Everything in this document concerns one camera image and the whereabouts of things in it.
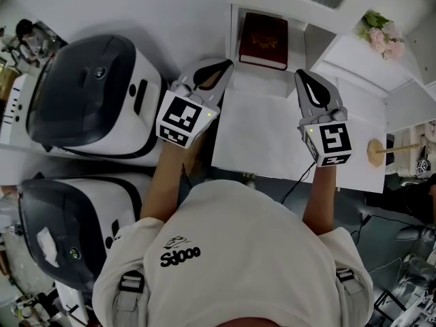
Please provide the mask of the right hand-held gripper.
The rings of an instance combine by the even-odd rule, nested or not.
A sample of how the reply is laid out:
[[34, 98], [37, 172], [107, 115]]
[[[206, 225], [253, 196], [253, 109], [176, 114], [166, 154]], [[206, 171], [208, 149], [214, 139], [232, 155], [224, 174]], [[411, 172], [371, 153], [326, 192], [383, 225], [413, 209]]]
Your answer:
[[[352, 156], [352, 144], [347, 110], [342, 107], [338, 89], [323, 76], [305, 69], [298, 69], [294, 79], [300, 111], [303, 116], [310, 116], [302, 118], [298, 128], [315, 165], [346, 164]], [[313, 115], [313, 110], [329, 111]]]

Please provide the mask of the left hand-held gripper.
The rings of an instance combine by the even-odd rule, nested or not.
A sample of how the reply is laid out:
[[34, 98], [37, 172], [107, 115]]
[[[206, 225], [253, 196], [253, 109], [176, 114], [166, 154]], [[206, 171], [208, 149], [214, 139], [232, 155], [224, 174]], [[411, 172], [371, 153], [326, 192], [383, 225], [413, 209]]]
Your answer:
[[188, 65], [163, 97], [156, 118], [157, 137], [189, 148], [219, 116], [219, 102], [233, 71], [233, 62], [226, 58]]

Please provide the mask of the dark red hardcover book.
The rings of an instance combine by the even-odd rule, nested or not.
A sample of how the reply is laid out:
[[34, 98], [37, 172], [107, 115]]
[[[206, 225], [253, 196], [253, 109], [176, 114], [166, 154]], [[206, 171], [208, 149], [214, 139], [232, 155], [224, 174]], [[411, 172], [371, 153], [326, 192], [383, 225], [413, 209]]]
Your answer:
[[239, 61], [285, 71], [288, 65], [288, 22], [247, 12], [239, 47]]

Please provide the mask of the person's right forearm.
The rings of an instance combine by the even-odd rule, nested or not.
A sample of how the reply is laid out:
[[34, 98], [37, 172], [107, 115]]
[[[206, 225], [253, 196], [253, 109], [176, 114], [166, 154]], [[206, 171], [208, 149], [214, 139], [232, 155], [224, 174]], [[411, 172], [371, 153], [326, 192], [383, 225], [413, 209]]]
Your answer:
[[302, 221], [317, 236], [333, 231], [337, 167], [317, 167]]

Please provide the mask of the person's left forearm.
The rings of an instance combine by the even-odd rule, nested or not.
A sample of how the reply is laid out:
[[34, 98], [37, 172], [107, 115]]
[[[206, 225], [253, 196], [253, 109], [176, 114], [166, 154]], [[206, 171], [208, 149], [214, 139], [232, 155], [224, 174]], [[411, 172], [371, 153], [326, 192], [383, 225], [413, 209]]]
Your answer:
[[148, 217], [165, 223], [176, 212], [185, 153], [182, 147], [164, 143], [140, 211], [140, 219]]

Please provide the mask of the wooden rod stand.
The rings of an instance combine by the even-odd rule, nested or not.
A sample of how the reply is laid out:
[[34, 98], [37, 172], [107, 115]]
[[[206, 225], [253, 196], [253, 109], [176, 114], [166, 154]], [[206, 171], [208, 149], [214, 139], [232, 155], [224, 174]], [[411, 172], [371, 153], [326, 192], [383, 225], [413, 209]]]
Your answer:
[[378, 139], [372, 139], [369, 141], [367, 146], [367, 157], [371, 165], [379, 168], [384, 165], [386, 154], [419, 149], [421, 146], [422, 145], [420, 143], [417, 143], [397, 148], [385, 149], [383, 144]]

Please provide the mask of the pink flower bouquet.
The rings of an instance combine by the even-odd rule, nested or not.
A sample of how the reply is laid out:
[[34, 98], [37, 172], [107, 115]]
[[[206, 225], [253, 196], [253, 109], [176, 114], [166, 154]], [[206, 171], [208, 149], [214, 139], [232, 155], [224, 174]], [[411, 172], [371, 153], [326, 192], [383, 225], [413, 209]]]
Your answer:
[[395, 23], [379, 12], [368, 10], [361, 18], [358, 37], [365, 40], [371, 49], [383, 59], [399, 59], [405, 52], [402, 33]]

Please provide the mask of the white dark-topped robot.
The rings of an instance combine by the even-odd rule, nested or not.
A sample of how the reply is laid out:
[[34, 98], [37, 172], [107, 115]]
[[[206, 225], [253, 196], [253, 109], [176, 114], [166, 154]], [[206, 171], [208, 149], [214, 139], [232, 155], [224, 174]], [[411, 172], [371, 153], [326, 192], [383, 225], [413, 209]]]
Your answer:
[[29, 104], [27, 133], [45, 148], [156, 166], [163, 146], [156, 116], [168, 87], [126, 37], [78, 40], [44, 66]]
[[139, 219], [150, 183], [133, 172], [22, 182], [20, 222], [34, 262], [55, 281], [91, 292], [116, 233]]

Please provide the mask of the person's cream shirt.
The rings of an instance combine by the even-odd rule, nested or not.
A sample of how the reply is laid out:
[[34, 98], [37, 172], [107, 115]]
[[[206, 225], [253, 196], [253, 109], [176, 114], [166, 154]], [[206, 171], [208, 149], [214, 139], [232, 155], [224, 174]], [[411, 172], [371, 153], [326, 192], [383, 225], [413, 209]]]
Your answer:
[[196, 185], [167, 222], [121, 228], [93, 288], [104, 327], [364, 327], [373, 284], [350, 233], [317, 236], [234, 181]]

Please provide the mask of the white low cabinet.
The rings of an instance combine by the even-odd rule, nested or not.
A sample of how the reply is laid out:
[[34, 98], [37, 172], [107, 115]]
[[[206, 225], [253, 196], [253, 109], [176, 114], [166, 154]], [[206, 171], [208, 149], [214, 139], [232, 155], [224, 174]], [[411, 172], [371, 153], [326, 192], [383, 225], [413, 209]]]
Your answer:
[[71, 327], [90, 327], [93, 309], [85, 302], [82, 292], [59, 281], [54, 281], [61, 308]]

